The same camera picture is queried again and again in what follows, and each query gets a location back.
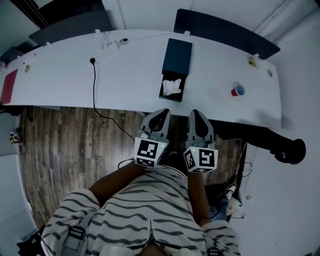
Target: person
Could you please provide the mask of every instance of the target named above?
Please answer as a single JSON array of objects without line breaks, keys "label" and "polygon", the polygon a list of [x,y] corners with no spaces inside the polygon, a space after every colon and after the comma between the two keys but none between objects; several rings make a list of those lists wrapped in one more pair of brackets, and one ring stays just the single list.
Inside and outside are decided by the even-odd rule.
[{"label": "person", "polygon": [[79,255],[240,255],[228,222],[211,221],[201,173],[131,162],[71,192],[42,233],[45,254],[61,255],[70,230],[86,215],[92,217]]},{"label": "person", "polygon": [[210,219],[214,221],[227,221],[227,209],[229,206],[229,200],[231,199],[233,193],[237,189],[237,184],[229,185],[220,199],[218,207],[210,206]]}]

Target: white tissue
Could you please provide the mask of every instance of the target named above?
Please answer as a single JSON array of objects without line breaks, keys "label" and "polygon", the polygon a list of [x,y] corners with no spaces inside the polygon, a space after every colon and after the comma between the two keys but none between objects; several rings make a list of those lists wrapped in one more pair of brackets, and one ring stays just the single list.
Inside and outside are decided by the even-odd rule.
[{"label": "white tissue", "polygon": [[181,79],[178,79],[175,81],[168,81],[168,80],[162,81],[163,95],[169,96],[171,94],[181,93],[181,90],[179,89],[180,83],[181,83]]}]

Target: power strip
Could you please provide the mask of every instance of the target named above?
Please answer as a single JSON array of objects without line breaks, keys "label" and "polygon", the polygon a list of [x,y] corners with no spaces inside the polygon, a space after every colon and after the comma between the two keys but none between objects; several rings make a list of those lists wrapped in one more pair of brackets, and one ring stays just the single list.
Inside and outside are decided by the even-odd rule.
[{"label": "power strip", "polygon": [[119,49],[120,45],[116,41],[109,41],[107,43],[103,43],[100,49],[93,54],[93,58],[95,58],[96,63],[100,63],[108,56],[119,51]]}]

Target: open box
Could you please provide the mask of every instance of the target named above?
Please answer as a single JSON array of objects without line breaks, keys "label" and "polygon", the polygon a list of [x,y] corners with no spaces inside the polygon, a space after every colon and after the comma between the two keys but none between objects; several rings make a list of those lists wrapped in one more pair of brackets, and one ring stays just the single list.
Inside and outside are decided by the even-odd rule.
[{"label": "open box", "polygon": [[164,86],[161,82],[159,98],[176,102],[182,101],[186,78],[189,74],[191,50],[192,43],[169,38],[162,66],[162,81],[175,81],[181,79],[179,86],[181,92],[168,96],[163,95]]}]

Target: strap buckle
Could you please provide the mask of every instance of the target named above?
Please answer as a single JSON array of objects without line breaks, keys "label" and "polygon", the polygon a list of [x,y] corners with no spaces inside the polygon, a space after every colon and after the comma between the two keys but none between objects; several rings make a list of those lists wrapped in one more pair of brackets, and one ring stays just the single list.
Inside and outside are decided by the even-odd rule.
[{"label": "strap buckle", "polygon": [[84,235],[85,235],[86,230],[81,227],[81,226],[73,226],[70,230],[68,235],[70,237],[82,240],[84,239]]}]

